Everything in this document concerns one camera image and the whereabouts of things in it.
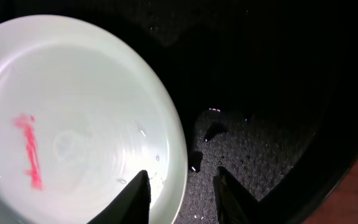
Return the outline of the mint plate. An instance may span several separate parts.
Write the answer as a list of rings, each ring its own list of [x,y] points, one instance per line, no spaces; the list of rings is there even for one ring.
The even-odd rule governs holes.
[[[87,223],[146,170],[150,223],[187,180],[178,113],[121,39],[53,15],[0,24],[0,223]]]

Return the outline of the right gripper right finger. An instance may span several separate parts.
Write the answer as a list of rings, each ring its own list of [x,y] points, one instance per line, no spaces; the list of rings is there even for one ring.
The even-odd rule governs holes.
[[[213,177],[219,224],[252,224],[259,221],[259,202],[223,166]]]

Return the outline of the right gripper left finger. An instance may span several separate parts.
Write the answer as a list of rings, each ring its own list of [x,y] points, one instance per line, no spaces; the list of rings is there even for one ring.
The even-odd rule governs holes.
[[[148,173],[141,170],[88,224],[148,224],[150,203]]]

